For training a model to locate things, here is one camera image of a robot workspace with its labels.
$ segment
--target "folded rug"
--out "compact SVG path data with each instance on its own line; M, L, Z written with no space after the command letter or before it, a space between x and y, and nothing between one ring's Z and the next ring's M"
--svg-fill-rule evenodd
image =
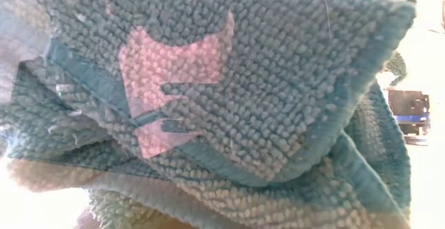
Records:
M411 3L30 1L47 17L0 8L3 50L41 55L0 105L21 184L88 189L103 228L409 228L375 75Z

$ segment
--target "teal fabric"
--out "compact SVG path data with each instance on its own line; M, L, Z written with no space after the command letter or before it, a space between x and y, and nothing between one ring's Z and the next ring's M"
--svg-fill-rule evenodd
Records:
M55 31L0 106L14 127L7 155L154 184L11 168L27 185L118 191L198 228L409 228L410 161L375 75L412 25L411 3L36 1ZM137 64L123 70L120 50L139 45L128 38L137 28L166 47L217 37L220 81L166 83L183 98L134 115L125 80ZM200 135L146 158L137 131L159 120L162 132Z

